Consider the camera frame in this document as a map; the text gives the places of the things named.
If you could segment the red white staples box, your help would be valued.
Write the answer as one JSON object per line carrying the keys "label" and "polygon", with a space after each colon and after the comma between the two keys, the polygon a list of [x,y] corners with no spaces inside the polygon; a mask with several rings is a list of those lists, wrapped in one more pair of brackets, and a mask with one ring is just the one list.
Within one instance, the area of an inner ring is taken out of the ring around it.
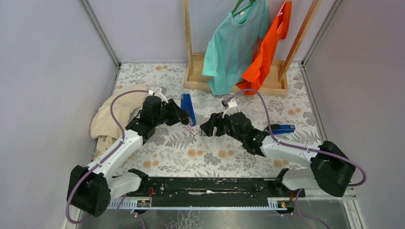
{"label": "red white staples box", "polygon": [[186,125],[185,128],[192,134],[192,135],[197,135],[200,132],[200,128],[196,125],[191,126],[191,125]]}

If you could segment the blue stapler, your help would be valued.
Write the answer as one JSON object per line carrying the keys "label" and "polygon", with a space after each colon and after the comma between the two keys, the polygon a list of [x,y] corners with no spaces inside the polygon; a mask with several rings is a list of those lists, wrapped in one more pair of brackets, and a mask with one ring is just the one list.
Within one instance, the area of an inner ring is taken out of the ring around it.
{"label": "blue stapler", "polygon": [[270,128],[271,128],[272,134],[274,134],[274,135],[290,134],[290,133],[295,132],[295,130],[296,130],[294,125],[271,124]]}
{"label": "blue stapler", "polygon": [[186,111],[189,114],[189,125],[196,126],[197,121],[195,118],[195,113],[194,113],[190,94],[181,95],[181,109]]}

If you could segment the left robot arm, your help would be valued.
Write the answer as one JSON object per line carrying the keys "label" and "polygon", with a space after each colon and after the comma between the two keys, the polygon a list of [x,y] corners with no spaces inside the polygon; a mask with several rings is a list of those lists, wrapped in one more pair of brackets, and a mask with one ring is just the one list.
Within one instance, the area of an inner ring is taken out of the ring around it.
{"label": "left robot arm", "polygon": [[71,171],[66,212],[69,212],[70,206],[74,206],[93,217],[99,217],[110,201],[120,196],[131,192],[136,196],[149,195],[147,174],[130,169],[116,176],[116,170],[155,134],[159,125],[187,125],[189,117],[173,99],[163,101],[157,96],[148,96],[139,115],[125,127],[123,138],[87,166],[76,166]]}

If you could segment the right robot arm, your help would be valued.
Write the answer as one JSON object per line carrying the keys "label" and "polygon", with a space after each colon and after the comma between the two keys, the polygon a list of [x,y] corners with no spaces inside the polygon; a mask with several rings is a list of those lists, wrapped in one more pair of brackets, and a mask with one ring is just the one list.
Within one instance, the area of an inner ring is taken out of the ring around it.
{"label": "right robot arm", "polygon": [[303,166],[300,172],[281,173],[281,179],[274,183],[275,193],[282,197],[297,189],[320,189],[334,197],[343,197],[356,170],[333,142],[324,141],[312,148],[290,141],[276,141],[269,132],[254,128],[242,112],[213,113],[200,128],[208,137],[232,137],[252,155],[282,158]]}

